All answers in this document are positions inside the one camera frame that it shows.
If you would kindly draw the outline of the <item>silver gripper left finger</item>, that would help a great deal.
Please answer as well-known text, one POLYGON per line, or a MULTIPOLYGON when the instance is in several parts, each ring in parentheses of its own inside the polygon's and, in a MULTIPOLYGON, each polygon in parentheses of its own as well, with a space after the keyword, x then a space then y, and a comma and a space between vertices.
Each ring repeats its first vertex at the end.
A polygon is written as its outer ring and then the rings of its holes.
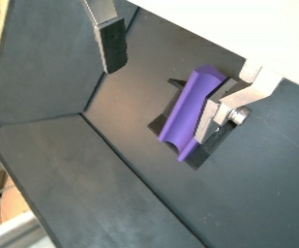
POLYGON ((81 0, 93 26, 103 68, 115 73, 127 63, 124 19, 117 16, 113 0, 81 0))

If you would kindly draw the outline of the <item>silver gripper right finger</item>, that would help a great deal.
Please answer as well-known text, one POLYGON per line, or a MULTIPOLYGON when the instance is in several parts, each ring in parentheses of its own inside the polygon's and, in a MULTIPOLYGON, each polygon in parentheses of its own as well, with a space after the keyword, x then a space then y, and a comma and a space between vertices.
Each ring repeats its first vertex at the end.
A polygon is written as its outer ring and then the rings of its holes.
POLYGON ((252 61, 245 61, 239 71, 239 80, 228 78, 205 97, 197 116, 193 139, 204 143, 228 120, 240 125, 249 114, 248 104, 269 97, 281 81, 281 76, 252 61))

